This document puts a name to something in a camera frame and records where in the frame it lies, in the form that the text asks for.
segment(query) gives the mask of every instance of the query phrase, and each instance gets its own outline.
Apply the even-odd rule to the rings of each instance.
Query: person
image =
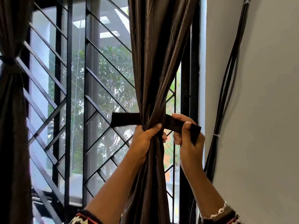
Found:
[[[204,174],[201,162],[204,135],[200,133],[194,145],[190,138],[190,127],[195,122],[182,114],[174,113],[172,116],[185,122],[182,134],[174,133],[173,138],[175,144],[181,145],[181,166],[199,207],[201,222],[241,224],[239,216],[227,205]],[[124,159],[92,201],[73,218],[71,224],[119,223],[133,181],[146,159],[150,140],[161,128],[162,124],[157,124],[153,128],[143,131],[142,126],[136,126],[132,143]],[[166,134],[163,134],[162,138],[165,142],[167,139]]]

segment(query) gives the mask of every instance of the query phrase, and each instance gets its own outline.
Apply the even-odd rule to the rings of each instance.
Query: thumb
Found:
[[[182,128],[182,143],[191,143],[191,136],[190,136],[190,128],[191,128],[190,122],[185,122]]]
[[[150,140],[154,135],[156,135],[162,128],[162,124],[158,123],[153,128],[145,131],[147,139]]]

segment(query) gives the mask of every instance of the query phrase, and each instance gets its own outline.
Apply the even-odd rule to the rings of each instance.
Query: hand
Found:
[[[142,126],[138,125],[135,128],[132,143],[130,145],[128,153],[131,154],[140,164],[145,162],[147,151],[150,147],[151,138],[156,135],[162,128],[162,124],[157,124],[153,128],[143,131]],[[166,142],[166,133],[162,136],[163,143]]]
[[[202,133],[200,133],[194,145],[191,142],[190,128],[191,124],[196,125],[196,123],[191,118],[182,114],[173,113],[172,117],[185,122],[182,128],[182,135],[174,132],[173,139],[175,144],[181,145],[181,166],[188,178],[188,175],[192,174],[196,170],[203,171],[202,156],[205,137]]]

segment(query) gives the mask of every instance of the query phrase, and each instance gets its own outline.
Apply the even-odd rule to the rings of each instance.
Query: black cable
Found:
[[[204,172],[211,182],[213,182],[214,174],[215,174],[219,134],[221,131],[224,116],[226,114],[228,104],[230,102],[230,98],[234,89],[236,77],[237,77],[240,45],[244,35],[250,1],[251,0],[244,0],[236,39],[232,51],[230,53],[230,57],[228,60],[228,64],[226,66],[226,70],[224,73],[222,86],[220,90],[214,134],[212,137],[210,150],[207,156],[207,161],[204,166]]]

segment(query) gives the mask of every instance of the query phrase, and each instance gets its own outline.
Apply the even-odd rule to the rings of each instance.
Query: forearm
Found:
[[[195,169],[186,175],[192,188],[200,214],[210,217],[218,213],[223,207],[224,200],[206,177],[202,169]]]
[[[128,152],[85,209],[95,215],[103,224],[119,223],[140,166],[140,162]]]

